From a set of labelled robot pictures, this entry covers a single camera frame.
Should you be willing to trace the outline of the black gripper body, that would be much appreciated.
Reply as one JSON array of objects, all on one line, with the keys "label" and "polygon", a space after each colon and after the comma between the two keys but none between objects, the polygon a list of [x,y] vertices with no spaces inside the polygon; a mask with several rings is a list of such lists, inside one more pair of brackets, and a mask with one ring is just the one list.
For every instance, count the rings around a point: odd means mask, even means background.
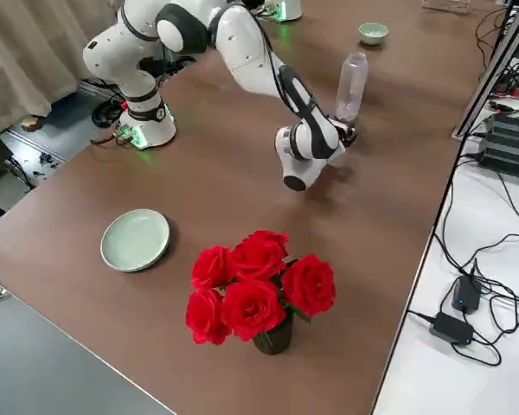
[{"label": "black gripper body", "polygon": [[339,125],[338,136],[343,147],[350,147],[357,139],[357,130],[353,125]]}]

